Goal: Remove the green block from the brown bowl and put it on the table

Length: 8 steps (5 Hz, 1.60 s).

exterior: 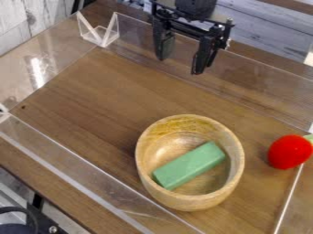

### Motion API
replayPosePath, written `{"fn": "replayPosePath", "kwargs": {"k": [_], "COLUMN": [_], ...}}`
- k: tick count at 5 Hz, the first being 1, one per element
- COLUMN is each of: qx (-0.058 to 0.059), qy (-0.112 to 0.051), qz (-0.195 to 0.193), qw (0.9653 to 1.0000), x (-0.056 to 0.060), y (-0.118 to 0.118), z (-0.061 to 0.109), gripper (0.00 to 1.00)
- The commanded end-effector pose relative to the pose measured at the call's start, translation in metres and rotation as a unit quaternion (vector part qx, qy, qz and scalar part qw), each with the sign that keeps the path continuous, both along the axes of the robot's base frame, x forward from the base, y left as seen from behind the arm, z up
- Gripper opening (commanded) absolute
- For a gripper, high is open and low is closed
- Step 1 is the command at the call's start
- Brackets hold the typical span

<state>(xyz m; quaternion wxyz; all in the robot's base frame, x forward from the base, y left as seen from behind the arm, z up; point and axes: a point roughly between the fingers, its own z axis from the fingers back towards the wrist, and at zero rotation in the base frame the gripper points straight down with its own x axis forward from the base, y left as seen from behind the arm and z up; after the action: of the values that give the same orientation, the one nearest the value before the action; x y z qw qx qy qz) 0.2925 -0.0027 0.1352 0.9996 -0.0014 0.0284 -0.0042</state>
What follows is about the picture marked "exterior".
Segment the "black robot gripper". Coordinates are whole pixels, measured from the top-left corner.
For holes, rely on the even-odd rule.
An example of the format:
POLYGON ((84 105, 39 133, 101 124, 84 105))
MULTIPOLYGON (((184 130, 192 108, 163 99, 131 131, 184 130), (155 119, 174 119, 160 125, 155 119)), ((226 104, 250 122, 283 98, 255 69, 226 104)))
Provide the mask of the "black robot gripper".
POLYGON ((218 0, 150 0, 152 19, 152 41, 158 60, 170 57, 175 45, 172 29, 199 38, 199 47, 192 56, 191 74, 199 75, 210 67, 218 49, 227 49, 231 29, 230 17, 215 13, 218 0))

